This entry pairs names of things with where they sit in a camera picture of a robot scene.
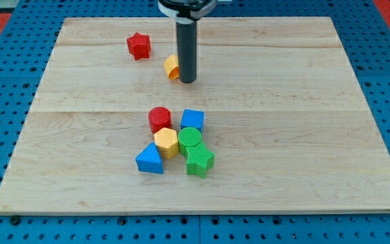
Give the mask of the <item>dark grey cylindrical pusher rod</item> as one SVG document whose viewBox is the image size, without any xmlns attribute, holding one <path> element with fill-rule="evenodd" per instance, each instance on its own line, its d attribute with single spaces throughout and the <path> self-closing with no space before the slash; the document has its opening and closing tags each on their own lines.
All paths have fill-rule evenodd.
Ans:
<svg viewBox="0 0 390 244">
<path fill-rule="evenodd" d="M 176 37 L 179 79 L 183 83 L 192 83 L 197 78 L 197 22 L 177 22 Z"/>
</svg>

